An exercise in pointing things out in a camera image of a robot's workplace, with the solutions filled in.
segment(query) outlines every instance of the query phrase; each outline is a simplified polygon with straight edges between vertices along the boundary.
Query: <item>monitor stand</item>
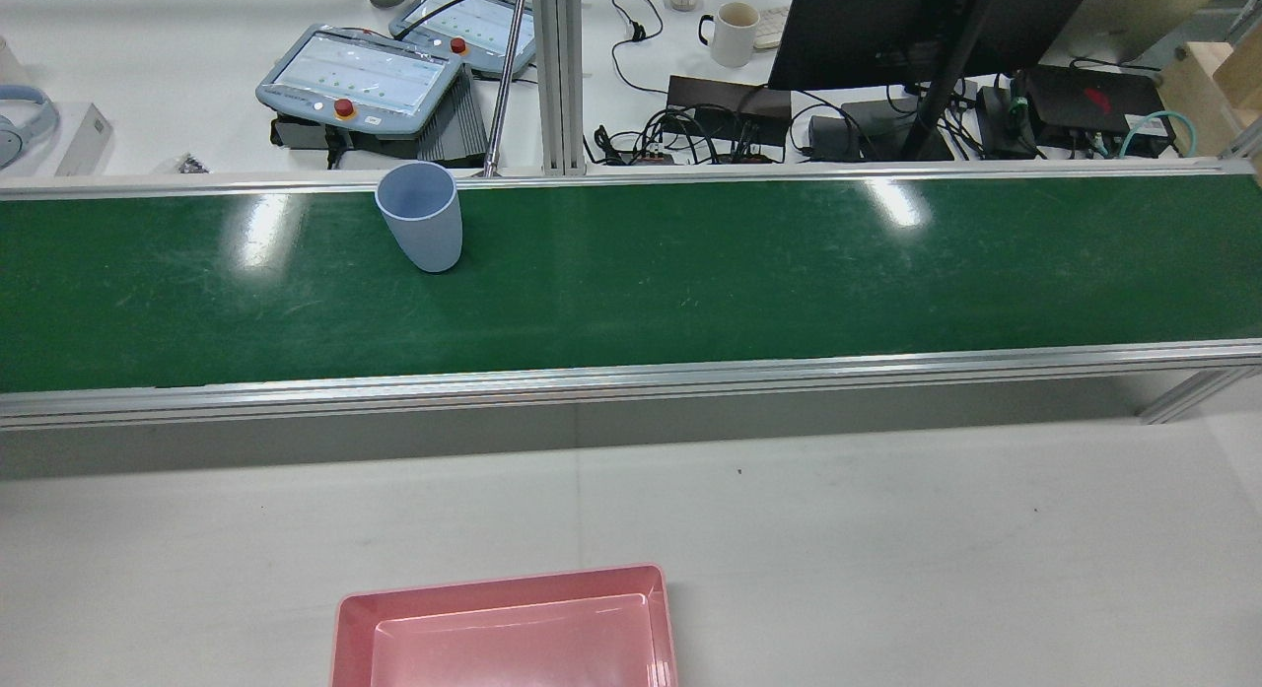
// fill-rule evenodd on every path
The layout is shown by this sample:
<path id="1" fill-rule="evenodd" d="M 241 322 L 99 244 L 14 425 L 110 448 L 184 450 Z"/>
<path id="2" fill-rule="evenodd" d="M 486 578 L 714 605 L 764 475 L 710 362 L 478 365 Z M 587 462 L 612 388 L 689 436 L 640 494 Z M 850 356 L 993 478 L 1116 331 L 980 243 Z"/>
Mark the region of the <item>monitor stand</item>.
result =
<path id="1" fill-rule="evenodd" d="M 946 40 L 946 57 L 939 64 L 938 72 L 929 85 L 929 92 L 919 104 L 911 104 L 911 107 L 899 106 L 901 110 L 915 110 L 915 115 L 900 114 L 890 107 L 888 102 L 882 101 L 856 104 L 847 107 L 851 116 L 859 122 L 863 134 L 867 135 L 867 138 L 859 136 L 871 150 L 866 159 L 882 162 L 954 159 L 938 129 L 938 120 L 950 105 L 952 93 L 955 93 L 955 83 L 964 77 L 968 58 L 977 45 L 978 37 L 982 35 L 982 27 L 986 24 L 986 18 L 993 4 L 994 0 L 965 0 L 955 33 Z M 897 125 L 899 116 L 906 121 L 905 126 Z"/>
<path id="2" fill-rule="evenodd" d="M 862 134 L 857 134 L 856 140 L 858 140 L 859 153 L 864 162 L 897 162 L 902 159 L 902 148 L 915 122 L 917 105 L 917 99 L 895 99 L 893 107 L 890 106 L 888 101 L 867 101 L 843 106 L 846 112 L 859 125 Z M 916 159 L 920 162 L 949 162 L 955 159 L 955 155 L 946 145 L 941 133 L 934 129 Z"/>

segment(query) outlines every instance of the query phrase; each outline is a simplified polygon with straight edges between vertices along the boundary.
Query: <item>pink tray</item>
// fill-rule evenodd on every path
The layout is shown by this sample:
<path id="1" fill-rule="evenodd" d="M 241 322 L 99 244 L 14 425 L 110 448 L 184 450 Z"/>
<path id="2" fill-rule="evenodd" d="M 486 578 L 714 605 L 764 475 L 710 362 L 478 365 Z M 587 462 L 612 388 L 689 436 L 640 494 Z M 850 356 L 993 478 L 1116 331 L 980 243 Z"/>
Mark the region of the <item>pink tray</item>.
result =
<path id="1" fill-rule="evenodd" d="M 675 687 L 666 582 L 628 566 L 356 594 L 332 687 Z"/>

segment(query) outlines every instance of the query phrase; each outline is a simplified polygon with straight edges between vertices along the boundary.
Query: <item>teal cable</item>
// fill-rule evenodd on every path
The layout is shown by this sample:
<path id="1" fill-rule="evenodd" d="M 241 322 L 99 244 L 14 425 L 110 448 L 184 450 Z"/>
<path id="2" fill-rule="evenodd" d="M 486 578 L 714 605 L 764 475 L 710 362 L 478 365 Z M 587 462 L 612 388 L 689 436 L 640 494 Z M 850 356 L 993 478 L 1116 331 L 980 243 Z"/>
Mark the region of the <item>teal cable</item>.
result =
<path id="1" fill-rule="evenodd" d="M 1152 112 L 1143 116 L 1142 120 L 1135 124 L 1135 128 L 1131 128 L 1131 131 L 1126 134 L 1126 139 L 1122 140 L 1122 149 L 1117 152 L 1117 158 L 1122 159 L 1123 157 L 1126 157 L 1126 152 L 1131 149 L 1131 140 L 1135 139 L 1135 135 L 1138 134 L 1141 128 L 1148 125 L 1148 122 L 1153 117 L 1162 117 L 1162 116 L 1176 117 L 1181 120 L 1184 125 L 1188 126 L 1189 139 L 1191 140 L 1190 146 L 1188 148 L 1188 152 L 1190 153 L 1188 157 L 1194 157 L 1196 153 L 1196 126 L 1193 125 L 1191 120 L 1188 120 L 1188 116 L 1181 112 L 1175 112 L 1172 110 L 1159 110 L 1157 112 Z"/>

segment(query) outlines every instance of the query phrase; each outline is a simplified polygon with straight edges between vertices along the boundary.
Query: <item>white mug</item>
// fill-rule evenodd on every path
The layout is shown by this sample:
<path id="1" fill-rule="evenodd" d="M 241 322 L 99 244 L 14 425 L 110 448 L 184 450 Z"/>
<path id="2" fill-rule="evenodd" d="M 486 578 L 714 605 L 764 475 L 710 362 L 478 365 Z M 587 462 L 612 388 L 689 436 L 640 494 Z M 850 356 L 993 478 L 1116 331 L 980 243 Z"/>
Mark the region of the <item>white mug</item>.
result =
<path id="1" fill-rule="evenodd" d="M 757 37 L 758 10 L 745 3 L 727 3 L 718 8 L 718 16 L 707 14 L 697 23 L 697 37 L 711 48 L 711 57 L 728 68 L 740 68 L 753 57 L 753 39 Z M 707 39 L 702 27 L 714 23 L 714 35 Z"/>

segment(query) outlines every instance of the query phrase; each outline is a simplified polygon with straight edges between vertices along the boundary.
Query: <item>plastic cup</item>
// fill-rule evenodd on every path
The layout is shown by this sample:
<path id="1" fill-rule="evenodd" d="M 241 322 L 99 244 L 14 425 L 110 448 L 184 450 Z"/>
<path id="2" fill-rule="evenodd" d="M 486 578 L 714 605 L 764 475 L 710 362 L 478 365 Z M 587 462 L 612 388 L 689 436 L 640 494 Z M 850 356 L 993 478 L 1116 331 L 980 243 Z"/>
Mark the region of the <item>plastic cup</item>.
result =
<path id="1" fill-rule="evenodd" d="M 464 225 L 456 178 L 440 164 L 409 162 L 377 184 L 377 208 L 399 248 L 424 273 L 442 273 L 461 258 Z"/>

